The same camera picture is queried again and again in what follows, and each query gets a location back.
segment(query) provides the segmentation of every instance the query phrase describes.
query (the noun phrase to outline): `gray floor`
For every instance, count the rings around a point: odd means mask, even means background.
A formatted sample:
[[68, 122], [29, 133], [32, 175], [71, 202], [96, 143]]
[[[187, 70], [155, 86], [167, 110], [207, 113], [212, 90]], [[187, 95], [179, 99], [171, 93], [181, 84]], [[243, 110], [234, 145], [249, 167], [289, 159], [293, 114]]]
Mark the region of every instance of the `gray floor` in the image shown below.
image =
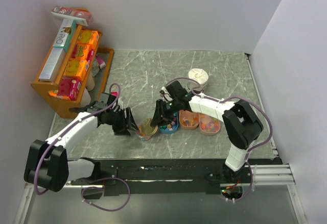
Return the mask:
[[[105, 212], [82, 203], [81, 189], [64, 188], [32, 198], [25, 224], [297, 223], [287, 186], [256, 186], [235, 205], [204, 193], [133, 194], [125, 208]], [[96, 204], [117, 208], [126, 195]]]
[[[191, 68], [209, 74], [206, 94], [216, 98], [240, 95], [259, 105], [253, 79], [242, 53], [208, 51], [116, 51], [106, 91], [113, 82], [122, 88], [121, 96], [131, 107], [136, 123], [152, 117], [161, 87], [169, 80], [186, 77]], [[71, 120], [56, 117], [52, 135]], [[267, 137], [265, 129], [258, 142]], [[75, 147], [71, 158], [226, 158], [230, 148], [226, 129], [221, 124], [215, 136], [181, 128], [171, 135], [157, 133], [142, 142], [136, 135], [114, 136], [110, 126], [102, 125]], [[251, 158], [273, 158], [270, 143], [254, 150]]]

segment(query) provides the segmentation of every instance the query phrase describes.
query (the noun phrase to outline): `gray marble surface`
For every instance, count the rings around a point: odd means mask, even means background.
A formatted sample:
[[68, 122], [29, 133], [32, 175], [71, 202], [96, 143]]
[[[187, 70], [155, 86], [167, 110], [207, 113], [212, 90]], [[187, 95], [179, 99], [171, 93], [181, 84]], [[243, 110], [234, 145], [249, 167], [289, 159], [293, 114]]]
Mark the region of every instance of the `gray marble surface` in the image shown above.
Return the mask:
[[[258, 95], [243, 53], [208, 51], [116, 51], [106, 92], [113, 82], [119, 83], [127, 106], [136, 123], [152, 118], [161, 87], [169, 80], [186, 77], [191, 68], [202, 68], [209, 74], [206, 94], [216, 98], [239, 95], [259, 105]], [[56, 117], [52, 134], [71, 120]], [[265, 129], [258, 142], [267, 137]], [[149, 141], [132, 136], [114, 136], [110, 126], [101, 125], [76, 146], [70, 157], [91, 158], [226, 158], [230, 148], [226, 129], [206, 136], [195, 130], [179, 128], [174, 134], [158, 132]], [[251, 158], [273, 158], [270, 143], [261, 146]]]

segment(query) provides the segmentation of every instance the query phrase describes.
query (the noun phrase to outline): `robotic hand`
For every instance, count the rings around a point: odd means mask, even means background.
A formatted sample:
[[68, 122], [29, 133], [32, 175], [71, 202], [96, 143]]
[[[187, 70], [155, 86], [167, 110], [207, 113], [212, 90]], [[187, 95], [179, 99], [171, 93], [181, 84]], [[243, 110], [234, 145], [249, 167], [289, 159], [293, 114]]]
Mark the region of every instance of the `robotic hand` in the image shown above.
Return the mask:
[[98, 162], [88, 158], [68, 161], [67, 155], [76, 144], [102, 124], [111, 125], [115, 135], [130, 136], [128, 130], [138, 131], [131, 109], [121, 108], [121, 100], [108, 93], [102, 93], [99, 101], [72, 111], [78, 116], [62, 131], [45, 141], [36, 140], [31, 144], [24, 172], [26, 182], [35, 183], [37, 175], [37, 186], [57, 192], [67, 181], [79, 178], [97, 180], [100, 174]]
[[224, 122], [231, 141], [225, 161], [224, 176], [235, 179], [248, 157], [251, 144], [259, 137], [263, 125], [246, 101], [225, 102], [199, 92], [187, 92], [178, 81], [173, 81], [160, 91], [162, 99], [156, 101], [151, 126], [164, 126], [173, 121], [179, 110], [203, 113]]

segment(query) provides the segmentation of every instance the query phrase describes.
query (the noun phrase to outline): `teal box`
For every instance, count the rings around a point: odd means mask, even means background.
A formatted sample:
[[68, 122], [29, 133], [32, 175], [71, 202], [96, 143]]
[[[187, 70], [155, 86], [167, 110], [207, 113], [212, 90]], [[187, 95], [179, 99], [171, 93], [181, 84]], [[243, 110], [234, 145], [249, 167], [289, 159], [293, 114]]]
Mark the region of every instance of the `teal box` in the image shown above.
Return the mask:
[[60, 26], [59, 32], [53, 44], [55, 48], [63, 48], [68, 52], [69, 45], [71, 44], [72, 37], [76, 30], [75, 20], [64, 19]]

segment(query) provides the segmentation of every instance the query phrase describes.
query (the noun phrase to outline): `white wall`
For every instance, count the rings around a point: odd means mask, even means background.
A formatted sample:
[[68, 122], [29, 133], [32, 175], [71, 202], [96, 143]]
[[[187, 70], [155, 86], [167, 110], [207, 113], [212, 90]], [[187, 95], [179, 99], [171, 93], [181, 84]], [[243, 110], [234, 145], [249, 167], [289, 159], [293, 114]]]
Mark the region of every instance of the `white wall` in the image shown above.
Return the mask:
[[30, 83], [57, 31], [40, 0], [0, 0], [0, 12], [0, 222], [12, 223], [29, 146], [54, 115]]
[[251, 56], [309, 223], [326, 223], [327, 0], [282, 0]]
[[281, 0], [42, 0], [85, 7], [115, 49], [252, 53]]

